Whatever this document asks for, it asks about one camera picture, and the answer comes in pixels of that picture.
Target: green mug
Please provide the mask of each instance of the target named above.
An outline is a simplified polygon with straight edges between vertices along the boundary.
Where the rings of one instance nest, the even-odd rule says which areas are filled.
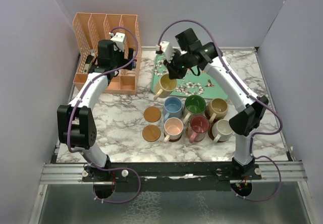
[[[194,116],[202,116],[206,109],[205,100],[199,95],[188,96],[184,107],[184,125]]]

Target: round wooden coaster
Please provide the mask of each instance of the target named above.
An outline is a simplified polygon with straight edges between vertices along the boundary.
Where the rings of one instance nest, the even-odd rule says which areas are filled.
[[[170,142],[177,142],[177,141],[179,141],[180,139],[182,138],[182,135],[179,137],[179,138],[177,138],[177,139],[175,139],[175,140],[169,140]]]
[[[160,129],[155,125],[148,125],[142,130],[142,137],[148,142],[155,142],[160,137]]]
[[[155,107],[155,106],[151,106],[148,107],[145,112],[143,113],[143,117],[146,119],[146,121],[148,122],[156,122],[160,119],[160,116],[162,115],[162,113],[160,112],[160,110]]]
[[[211,126],[209,127],[207,133],[208,133],[208,136],[211,138],[211,140],[213,141],[214,140],[214,136],[213,136],[213,133],[212,133],[212,127],[214,126],[215,123],[212,123]]]
[[[187,128],[186,128],[186,130],[185,130],[185,134],[186,134],[187,138],[188,138],[188,139],[190,139],[190,136],[188,135],[188,127],[187,127]]]
[[[208,118],[209,120],[210,120],[210,115],[208,114],[208,112],[207,112],[207,109],[205,109],[205,111],[204,111],[204,115],[205,115],[205,117],[206,118]],[[213,120],[213,123],[215,123],[215,122],[217,122],[218,120],[221,120],[221,119],[223,119],[224,117],[222,117],[222,118],[220,118],[220,119],[214,119]]]

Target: red mug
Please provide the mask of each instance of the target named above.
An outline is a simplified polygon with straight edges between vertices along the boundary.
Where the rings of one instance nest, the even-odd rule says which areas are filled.
[[[206,117],[195,116],[191,120],[188,128],[188,135],[190,137],[190,143],[202,141],[209,128],[209,122]]]

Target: green floral placemat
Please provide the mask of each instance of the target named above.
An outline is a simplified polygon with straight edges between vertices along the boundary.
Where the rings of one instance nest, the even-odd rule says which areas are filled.
[[[156,55],[151,81],[151,90],[153,92],[153,88],[161,76],[168,73],[167,68],[163,65],[164,60],[164,55]],[[186,97],[190,95],[200,95],[205,99],[229,98],[218,83],[206,72],[201,71],[200,76],[195,76],[189,70],[183,79],[177,80],[177,88],[171,95]]]

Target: marble table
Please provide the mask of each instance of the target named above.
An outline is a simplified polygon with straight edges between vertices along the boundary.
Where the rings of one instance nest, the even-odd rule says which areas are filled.
[[[266,95],[267,90],[253,50],[224,50],[231,67],[239,77],[257,94]],[[97,127],[96,142],[108,154],[112,162],[182,162],[182,161],[230,161],[235,151],[235,135],[229,141],[214,144],[207,135],[198,143],[189,143],[185,134],[178,142],[163,143],[162,118],[153,123],[161,130],[156,142],[147,142],[142,130],[151,124],[143,117],[149,106],[162,109],[165,99],[153,100],[150,90],[154,51],[143,51],[137,95],[102,94],[94,107],[93,116]],[[230,102],[230,119],[237,112]],[[265,112],[258,130],[271,132],[277,129],[277,122],[268,110]],[[280,134],[257,136],[254,142],[254,155],[266,155],[274,160],[287,160]],[[70,153],[65,144],[60,145],[57,162],[85,162],[79,153]]]

